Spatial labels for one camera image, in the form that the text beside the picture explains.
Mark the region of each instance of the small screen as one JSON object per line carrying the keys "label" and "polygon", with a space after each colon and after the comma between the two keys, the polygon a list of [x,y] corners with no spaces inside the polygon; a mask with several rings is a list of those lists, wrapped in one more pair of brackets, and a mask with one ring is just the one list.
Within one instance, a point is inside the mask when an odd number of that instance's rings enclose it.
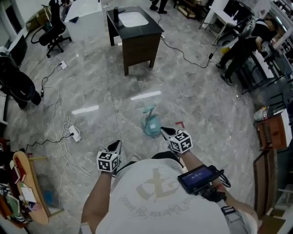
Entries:
{"label": "small screen", "polygon": [[187,186],[191,186],[209,177],[210,175],[212,175],[212,172],[206,167],[202,167],[192,174],[183,177],[182,180]]}

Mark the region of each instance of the white t-shirt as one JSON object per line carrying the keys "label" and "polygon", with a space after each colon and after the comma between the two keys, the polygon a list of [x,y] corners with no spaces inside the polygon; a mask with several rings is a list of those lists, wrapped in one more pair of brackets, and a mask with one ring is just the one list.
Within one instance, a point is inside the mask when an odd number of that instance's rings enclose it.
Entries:
{"label": "white t-shirt", "polygon": [[[172,159],[142,160],[121,170],[96,234],[229,234],[220,207],[187,194],[177,180],[181,174]],[[242,223],[252,233],[251,221]]]}

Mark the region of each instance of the black office chair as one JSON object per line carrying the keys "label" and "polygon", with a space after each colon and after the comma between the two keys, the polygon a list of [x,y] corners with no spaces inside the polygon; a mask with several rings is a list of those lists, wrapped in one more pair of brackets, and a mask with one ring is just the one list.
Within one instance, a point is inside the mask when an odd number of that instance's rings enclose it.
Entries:
{"label": "black office chair", "polygon": [[50,53],[54,49],[55,46],[58,46],[58,48],[60,49],[62,53],[64,52],[64,50],[59,45],[60,42],[65,40],[72,41],[71,37],[63,38],[62,36],[60,36],[62,33],[64,33],[66,27],[60,19],[60,6],[58,3],[58,0],[50,0],[49,5],[51,7],[51,14],[52,14],[51,16],[52,27],[39,38],[39,42],[42,46],[48,45],[48,48],[49,48],[49,51],[47,53],[48,58],[50,58]]}

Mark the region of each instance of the person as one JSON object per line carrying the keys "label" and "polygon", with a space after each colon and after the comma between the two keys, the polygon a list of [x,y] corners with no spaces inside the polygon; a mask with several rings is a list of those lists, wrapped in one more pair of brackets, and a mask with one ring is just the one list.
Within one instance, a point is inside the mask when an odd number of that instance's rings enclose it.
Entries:
{"label": "person", "polygon": [[[159,14],[166,14],[167,13],[164,10],[165,5],[167,4],[167,1],[168,0],[161,0],[160,8],[159,8],[159,11],[158,11]],[[156,6],[158,2],[159,2],[159,0],[152,1],[152,5],[151,5],[150,9],[153,10],[153,11],[156,11],[158,9],[158,7]]]}
{"label": "person", "polygon": [[233,47],[225,53],[221,61],[216,64],[220,69],[226,68],[226,63],[233,59],[225,73],[221,75],[222,79],[228,84],[232,85],[231,75],[249,58],[256,49],[261,51],[261,45],[264,41],[271,41],[278,29],[278,24],[275,19],[256,20],[255,28],[251,34],[252,38],[239,38]]}
{"label": "person", "polygon": [[[172,127],[161,128],[161,132],[168,130],[173,133],[167,138],[178,133]],[[105,150],[117,152],[114,148]],[[188,171],[203,165],[189,150],[179,156]],[[188,194],[177,180],[182,167],[174,152],[167,151],[146,160],[133,156],[117,171],[112,186],[112,173],[102,172],[85,202],[79,233],[257,233],[256,212],[235,200],[220,179],[212,186],[226,194],[226,205],[235,208],[232,216],[224,215],[218,203]]]}

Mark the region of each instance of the marble floor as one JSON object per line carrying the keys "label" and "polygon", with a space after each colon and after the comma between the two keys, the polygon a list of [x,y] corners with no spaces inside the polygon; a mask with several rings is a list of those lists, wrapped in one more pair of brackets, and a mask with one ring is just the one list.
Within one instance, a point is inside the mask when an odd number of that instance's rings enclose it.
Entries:
{"label": "marble floor", "polygon": [[[156,21],[160,16],[149,10],[149,1],[113,0],[106,10],[114,6],[141,6]],[[186,19],[173,9],[173,2],[166,6],[168,14],[163,15],[160,26],[165,31],[165,41],[170,46],[184,51],[185,57],[206,65],[207,57],[215,48],[211,46],[213,36],[199,30],[200,23]],[[254,204],[253,161],[259,155],[258,138],[253,127],[254,103],[249,94],[241,96],[241,88],[228,86],[220,78],[215,64],[220,59],[216,51],[206,69],[183,60],[178,51],[168,48],[161,40],[153,69],[148,63],[130,67],[124,76],[122,47],[111,47],[108,33],[101,38],[89,38],[78,43],[64,42],[64,53],[52,53],[46,57],[47,47],[31,44],[27,38],[28,50],[21,65],[41,90],[41,80],[49,75],[59,60],[67,68],[56,71],[49,77],[44,97],[39,106],[29,104],[20,110],[14,101],[7,109],[8,127],[5,137],[11,140],[11,149],[25,148],[26,144],[45,139],[61,137],[67,117],[80,130],[81,141],[66,140],[66,146],[73,160],[98,177],[97,152],[108,142],[121,139],[123,142],[123,164],[134,154],[142,159],[166,150],[162,137],[151,138],[141,129],[143,108],[157,103],[155,113],[163,125],[174,125],[183,121],[191,134],[192,152],[207,165],[224,169],[232,187],[229,191],[242,202]],[[161,91],[160,95],[137,99],[140,94]],[[99,109],[73,115],[72,111],[98,105]],[[60,179],[65,159],[58,144],[45,143],[29,147],[35,156],[46,155],[47,161],[35,163],[42,190],[54,193],[53,205],[58,205]],[[50,219],[49,225],[35,222],[29,224],[33,234],[78,233],[83,204],[95,180],[67,166],[60,192],[60,206],[66,210]]]}

